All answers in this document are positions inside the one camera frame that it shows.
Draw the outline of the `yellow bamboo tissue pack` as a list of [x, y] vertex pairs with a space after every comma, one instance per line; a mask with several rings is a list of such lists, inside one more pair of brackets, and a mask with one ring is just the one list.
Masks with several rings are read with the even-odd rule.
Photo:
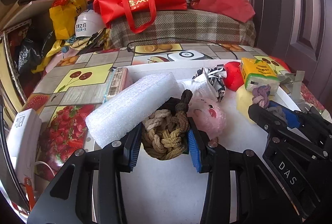
[[252, 92], [255, 88], [269, 85], [270, 94], [274, 96], [277, 93], [280, 81], [265, 61], [243, 57], [240, 71], [247, 91]]

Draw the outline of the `white power bank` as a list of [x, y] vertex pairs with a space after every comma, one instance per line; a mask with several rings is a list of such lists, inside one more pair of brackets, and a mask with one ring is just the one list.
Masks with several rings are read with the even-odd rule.
[[204, 58], [204, 54], [195, 51], [195, 50], [186, 50], [186, 51], [179, 51], [176, 53], [170, 53], [168, 58], [171, 61], [189, 61], [189, 60], [196, 60]]

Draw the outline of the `black white patterned scrunchie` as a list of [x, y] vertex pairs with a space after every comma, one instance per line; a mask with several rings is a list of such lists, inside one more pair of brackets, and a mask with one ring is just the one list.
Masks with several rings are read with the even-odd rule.
[[226, 77], [227, 74], [224, 64], [220, 64], [214, 68], [202, 67], [201, 69], [198, 69], [192, 77], [192, 80], [197, 82], [208, 81], [217, 91], [218, 97], [216, 102], [221, 102], [226, 92], [226, 86], [223, 81]]

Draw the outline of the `plaid covered bench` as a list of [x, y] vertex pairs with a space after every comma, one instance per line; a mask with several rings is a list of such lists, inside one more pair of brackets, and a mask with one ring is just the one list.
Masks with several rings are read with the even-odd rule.
[[125, 17], [111, 23], [108, 42], [114, 48], [171, 43], [219, 43], [254, 46], [254, 23], [197, 10], [158, 11], [155, 22], [141, 33], [133, 33]]

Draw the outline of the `white towel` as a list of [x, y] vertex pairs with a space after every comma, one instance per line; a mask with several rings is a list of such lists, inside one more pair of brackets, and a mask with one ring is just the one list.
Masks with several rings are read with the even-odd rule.
[[217, 91], [214, 89], [214, 87], [211, 86], [208, 81], [194, 81], [192, 83], [192, 93], [193, 97], [196, 99], [210, 99], [214, 102], [217, 101], [218, 97]]

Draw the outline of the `dark wooden door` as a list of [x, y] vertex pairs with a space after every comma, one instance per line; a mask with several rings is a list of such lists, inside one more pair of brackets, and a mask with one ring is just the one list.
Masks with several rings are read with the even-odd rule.
[[255, 46], [305, 72], [304, 83], [331, 110], [331, 0], [249, 0]]

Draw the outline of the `yellow green sponge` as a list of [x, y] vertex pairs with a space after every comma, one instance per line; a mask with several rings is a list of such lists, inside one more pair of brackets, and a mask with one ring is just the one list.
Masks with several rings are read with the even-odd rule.
[[250, 119], [248, 109], [252, 104], [266, 109], [270, 103], [270, 89], [269, 85], [259, 86], [254, 88], [253, 91], [245, 89], [245, 85], [242, 85], [236, 91], [236, 108], [237, 110], [251, 123], [254, 121]]

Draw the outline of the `red plush apple toy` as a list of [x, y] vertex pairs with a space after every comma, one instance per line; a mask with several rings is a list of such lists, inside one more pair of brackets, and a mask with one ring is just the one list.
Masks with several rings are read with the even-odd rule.
[[243, 77], [240, 71], [240, 63], [231, 61], [225, 64], [227, 77], [223, 79], [227, 89], [237, 91], [244, 85]]

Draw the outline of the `pink tissue pack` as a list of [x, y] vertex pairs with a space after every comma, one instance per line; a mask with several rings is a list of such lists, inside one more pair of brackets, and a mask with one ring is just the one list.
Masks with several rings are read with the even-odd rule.
[[107, 86], [104, 95], [103, 103], [109, 101], [111, 98], [122, 92], [133, 84], [130, 72], [127, 67], [118, 67], [112, 72], [112, 77]]

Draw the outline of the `white helmet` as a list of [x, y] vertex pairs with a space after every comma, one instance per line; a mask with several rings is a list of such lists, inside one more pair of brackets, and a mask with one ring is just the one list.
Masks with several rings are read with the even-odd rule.
[[100, 14], [93, 10], [85, 10], [78, 17], [75, 24], [75, 36], [91, 37], [106, 28]]

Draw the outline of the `white foam block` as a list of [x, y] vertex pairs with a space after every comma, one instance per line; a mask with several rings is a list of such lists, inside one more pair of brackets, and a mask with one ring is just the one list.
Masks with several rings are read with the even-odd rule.
[[85, 123], [97, 145], [104, 148], [180, 94], [173, 73], [146, 75], [95, 109]]

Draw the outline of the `pink plush pig toy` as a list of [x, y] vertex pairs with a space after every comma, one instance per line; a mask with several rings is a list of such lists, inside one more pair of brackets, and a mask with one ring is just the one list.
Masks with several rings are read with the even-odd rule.
[[204, 131], [210, 140], [218, 137], [226, 127], [226, 114], [219, 102], [211, 99], [194, 98], [188, 105], [188, 117], [192, 117], [198, 130]]

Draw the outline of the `yellow gift bag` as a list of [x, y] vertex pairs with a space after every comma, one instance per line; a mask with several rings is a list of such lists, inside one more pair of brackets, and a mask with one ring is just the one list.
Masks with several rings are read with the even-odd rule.
[[49, 13], [57, 40], [67, 40], [75, 34], [77, 18], [86, 7], [85, 0], [53, 1]]

